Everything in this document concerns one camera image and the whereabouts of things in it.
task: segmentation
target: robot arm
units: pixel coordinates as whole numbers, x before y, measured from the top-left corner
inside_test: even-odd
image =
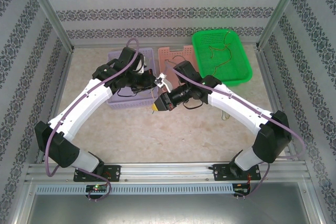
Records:
[[[109,63],[103,64],[97,68],[92,74],[93,79],[89,81],[84,90],[64,111],[50,120],[48,124],[42,121],[37,123],[35,126],[37,142],[39,149],[45,152],[46,144],[52,130],[55,129],[58,122],[61,122],[61,126],[57,129],[49,149],[50,158],[52,158],[59,166],[63,168],[73,166],[101,175],[104,162],[95,155],[79,149],[73,145],[71,141],[89,116],[104,101],[112,97],[121,88],[130,87],[133,92],[137,93],[155,87],[155,76],[153,75],[152,70],[149,69],[144,71],[144,56],[138,54],[136,61],[127,71],[117,78],[106,82],[105,85],[97,87],[88,94],[88,91],[94,86],[116,74],[130,63],[134,54],[135,51],[133,49],[125,47],[119,59],[113,59]],[[87,96],[80,102],[80,105],[76,106],[66,116],[64,121],[60,121],[69,108],[84,94],[87,94]]]
[[[202,78],[188,61],[179,63],[174,69],[195,82],[231,95],[226,96],[207,89],[202,89],[179,77],[180,82],[184,84],[171,90],[171,92],[161,94],[155,101],[153,109],[157,111],[171,111],[178,104],[186,102],[190,98],[194,98],[215,106],[240,121],[256,136],[256,140],[253,146],[239,152],[230,162],[230,172],[236,177],[240,177],[243,171],[249,170],[256,164],[262,162],[273,163],[291,141],[291,136],[288,132],[260,116],[264,114],[288,126],[287,116],[283,112],[277,111],[273,114],[270,111],[263,110],[251,104],[232,92],[213,76]],[[250,107],[260,112],[260,114],[256,114],[237,100],[244,101]]]

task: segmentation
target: metal base plate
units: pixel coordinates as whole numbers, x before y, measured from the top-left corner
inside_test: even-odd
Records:
[[[119,182],[120,165],[104,165],[102,177],[109,180],[109,182]],[[79,170],[75,170],[74,182],[104,182],[104,180],[93,177]]]
[[[210,167],[214,171],[215,181],[237,181],[237,180],[248,180],[248,175],[251,176],[251,180],[261,180],[259,166],[255,165],[242,173],[240,178],[236,178],[229,168],[229,164],[214,164]]]

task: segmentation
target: patterned wallpaper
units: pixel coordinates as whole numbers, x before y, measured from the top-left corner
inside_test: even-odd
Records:
[[[336,223],[336,0],[290,0],[263,48],[282,109],[307,145],[327,223]]]
[[[50,0],[71,42],[191,42],[204,29],[231,28],[257,42],[279,0]]]
[[[0,0],[0,223],[34,163],[34,125],[51,116],[67,52],[37,0]]]

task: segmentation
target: purple plastic basket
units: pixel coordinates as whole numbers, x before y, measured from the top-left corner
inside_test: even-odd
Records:
[[[145,64],[147,69],[153,69],[153,73],[156,75],[156,69],[155,69],[155,62],[154,62],[154,53],[153,48],[141,48],[139,50],[140,53],[142,53],[145,57]],[[121,51],[112,51],[108,54],[108,61],[119,58],[121,54]],[[126,109],[126,108],[134,108],[134,107],[140,107],[140,106],[151,106],[154,101],[158,98],[158,87],[154,88],[153,90],[153,96],[151,94],[151,90],[146,90],[139,92],[134,97],[119,97],[117,94],[114,94],[109,100],[107,100],[107,104],[112,109]],[[123,88],[120,90],[119,94],[121,95],[134,95],[131,88]]]

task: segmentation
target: green plastic basket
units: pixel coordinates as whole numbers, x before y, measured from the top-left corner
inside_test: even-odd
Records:
[[[199,73],[203,78],[213,75],[227,86],[235,86],[252,78],[251,65],[234,31],[198,31],[193,35],[192,41]]]

